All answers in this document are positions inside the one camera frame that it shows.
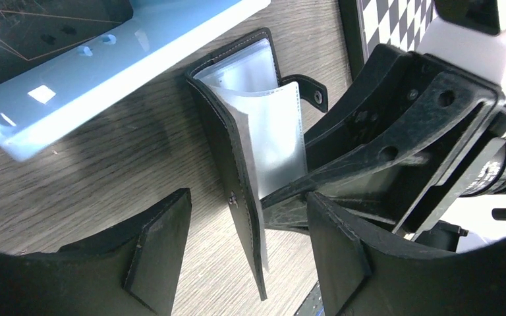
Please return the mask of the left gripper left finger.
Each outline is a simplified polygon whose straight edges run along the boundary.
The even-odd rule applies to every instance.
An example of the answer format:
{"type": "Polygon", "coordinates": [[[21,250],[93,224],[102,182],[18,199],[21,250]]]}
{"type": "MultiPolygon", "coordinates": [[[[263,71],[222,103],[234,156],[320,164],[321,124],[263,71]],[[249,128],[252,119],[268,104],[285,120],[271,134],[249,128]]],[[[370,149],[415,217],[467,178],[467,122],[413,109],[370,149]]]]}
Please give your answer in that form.
{"type": "Polygon", "coordinates": [[[191,211],[181,188],[55,253],[0,252],[0,315],[170,315],[191,211]]]}

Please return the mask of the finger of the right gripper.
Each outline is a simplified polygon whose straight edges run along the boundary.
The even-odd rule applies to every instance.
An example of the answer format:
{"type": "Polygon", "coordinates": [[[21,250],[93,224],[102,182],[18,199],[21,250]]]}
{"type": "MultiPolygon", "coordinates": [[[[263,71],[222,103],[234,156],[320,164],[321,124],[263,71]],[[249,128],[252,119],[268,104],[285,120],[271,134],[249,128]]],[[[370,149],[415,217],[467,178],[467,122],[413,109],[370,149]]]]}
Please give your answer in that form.
{"type": "Polygon", "coordinates": [[[379,44],[360,74],[305,134],[308,170],[343,156],[355,162],[378,158],[368,146],[414,103],[427,84],[423,54],[379,44]]]}

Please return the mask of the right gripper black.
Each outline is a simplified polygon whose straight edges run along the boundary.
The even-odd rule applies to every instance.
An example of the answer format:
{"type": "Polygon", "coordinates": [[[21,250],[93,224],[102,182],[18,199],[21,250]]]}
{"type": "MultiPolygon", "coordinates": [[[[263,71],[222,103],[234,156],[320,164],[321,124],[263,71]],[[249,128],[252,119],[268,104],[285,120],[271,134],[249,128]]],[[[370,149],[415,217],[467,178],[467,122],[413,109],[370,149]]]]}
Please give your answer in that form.
{"type": "MultiPolygon", "coordinates": [[[[262,200],[266,227],[306,230],[306,196],[317,192],[386,230],[414,241],[457,198],[506,195],[506,101],[493,84],[458,72],[427,74],[426,89],[368,149],[378,158],[343,156],[262,200]]],[[[506,223],[506,208],[492,217],[506,223]]]]}

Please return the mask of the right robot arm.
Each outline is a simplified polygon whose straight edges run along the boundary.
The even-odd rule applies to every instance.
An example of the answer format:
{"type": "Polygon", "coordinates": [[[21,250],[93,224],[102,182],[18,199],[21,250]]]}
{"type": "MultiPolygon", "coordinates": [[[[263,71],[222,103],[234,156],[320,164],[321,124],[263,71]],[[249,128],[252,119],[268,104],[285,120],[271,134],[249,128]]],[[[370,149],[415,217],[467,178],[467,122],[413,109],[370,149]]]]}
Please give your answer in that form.
{"type": "Polygon", "coordinates": [[[496,1],[438,1],[419,46],[379,44],[306,135],[308,172],[262,200],[269,229],[308,233],[321,194],[419,236],[459,198],[506,194],[506,28],[496,1]]]}

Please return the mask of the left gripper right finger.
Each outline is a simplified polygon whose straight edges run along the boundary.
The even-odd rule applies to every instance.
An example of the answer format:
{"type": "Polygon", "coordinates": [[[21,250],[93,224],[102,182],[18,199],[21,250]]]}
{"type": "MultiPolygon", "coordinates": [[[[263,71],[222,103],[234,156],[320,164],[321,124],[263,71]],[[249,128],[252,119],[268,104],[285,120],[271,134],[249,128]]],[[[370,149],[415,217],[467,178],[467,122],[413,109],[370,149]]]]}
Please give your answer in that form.
{"type": "Polygon", "coordinates": [[[326,315],[506,315],[506,238],[464,253],[411,242],[310,192],[326,315]]]}

